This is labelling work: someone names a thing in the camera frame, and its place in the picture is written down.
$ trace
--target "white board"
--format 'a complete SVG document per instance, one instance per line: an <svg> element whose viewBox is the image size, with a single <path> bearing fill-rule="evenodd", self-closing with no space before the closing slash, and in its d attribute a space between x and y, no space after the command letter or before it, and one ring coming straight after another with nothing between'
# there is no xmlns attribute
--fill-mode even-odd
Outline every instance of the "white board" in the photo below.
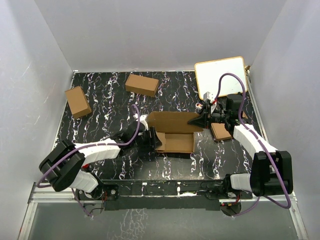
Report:
<svg viewBox="0 0 320 240"><path fill-rule="evenodd" d="M241 56L225 58L213 61L199 62L194 65L199 98L204 99L206 92L214 96L218 93L219 79L225 73L237 75L243 82L245 91L248 90L245 73L245 63ZM221 82L219 97L228 94L242 93L242 88L237 79L233 76L225 76Z"/></svg>

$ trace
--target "marble tabletop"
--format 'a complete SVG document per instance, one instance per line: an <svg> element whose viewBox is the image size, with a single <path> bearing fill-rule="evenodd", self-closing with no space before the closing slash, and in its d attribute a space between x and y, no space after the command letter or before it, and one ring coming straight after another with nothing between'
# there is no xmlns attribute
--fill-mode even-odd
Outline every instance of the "marble tabletop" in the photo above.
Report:
<svg viewBox="0 0 320 240"><path fill-rule="evenodd" d="M72 87L82 87L92 113L74 119L67 104L56 143L63 139L90 143L112 136L134 120L132 104L138 106L141 114L196 112L196 103L200 100L194 71L131 73L158 79L156 97L127 92L125 82L130 72L75 73ZM260 133L248 92L246 96L244 112L249 123ZM226 98L219 98L219 103L225 105ZM195 136L192 154L141 155L134 148L126 156L93 163L93 172L102 180L220 180L226 174L250 173L252 159L239 142L230 139L216 143L209 129L197 132Z"/></svg>

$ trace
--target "white wall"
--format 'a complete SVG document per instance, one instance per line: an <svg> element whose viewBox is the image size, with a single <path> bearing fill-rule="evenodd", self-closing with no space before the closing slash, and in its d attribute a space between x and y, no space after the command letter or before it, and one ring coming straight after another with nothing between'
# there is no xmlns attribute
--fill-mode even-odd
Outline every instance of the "white wall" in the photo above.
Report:
<svg viewBox="0 0 320 240"><path fill-rule="evenodd" d="M17 239L72 71L33 0L0 1L0 239Z"/></svg>
<svg viewBox="0 0 320 240"><path fill-rule="evenodd" d="M320 228L320 1L288 0L251 67L271 144L291 153L294 191L311 240Z"/></svg>
<svg viewBox="0 0 320 240"><path fill-rule="evenodd" d="M81 72L190 70L243 56L251 65L286 0L35 0Z"/></svg>

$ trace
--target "cardboard box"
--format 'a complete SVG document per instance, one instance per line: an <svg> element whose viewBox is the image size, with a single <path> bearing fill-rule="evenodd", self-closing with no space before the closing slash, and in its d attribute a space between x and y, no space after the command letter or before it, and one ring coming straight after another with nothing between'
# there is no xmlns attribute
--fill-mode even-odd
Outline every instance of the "cardboard box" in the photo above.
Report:
<svg viewBox="0 0 320 240"><path fill-rule="evenodd" d="M193 153L195 151L194 132L202 132L198 126L189 125L188 121L198 117L196 112L153 111L146 121L149 127L155 127L162 146L159 153Z"/></svg>
<svg viewBox="0 0 320 240"><path fill-rule="evenodd" d="M91 108L86 95L80 86L76 86L65 91L65 95L68 100L71 113L75 119L91 113Z"/></svg>
<svg viewBox="0 0 320 240"><path fill-rule="evenodd" d="M127 92L155 97L158 86L158 79L130 74L125 83L125 90Z"/></svg>
<svg viewBox="0 0 320 240"><path fill-rule="evenodd" d="M242 117L247 119L247 115L243 112ZM211 131L215 141L232 139L230 133L226 130L224 123L211 123Z"/></svg>

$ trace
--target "gray floor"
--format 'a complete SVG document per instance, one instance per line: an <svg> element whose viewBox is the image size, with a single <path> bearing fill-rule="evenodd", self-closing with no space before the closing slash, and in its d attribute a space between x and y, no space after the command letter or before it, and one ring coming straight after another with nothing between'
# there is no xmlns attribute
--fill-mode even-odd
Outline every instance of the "gray floor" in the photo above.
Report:
<svg viewBox="0 0 320 240"><path fill-rule="evenodd" d="M243 209L251 204L243 203ZM236 219L224 217L221 211L204 209L129 209L103 211L91 220L76 203L39 203L29 240L70 239L297 240L298 237L290 212L266 201Z"/></svg>

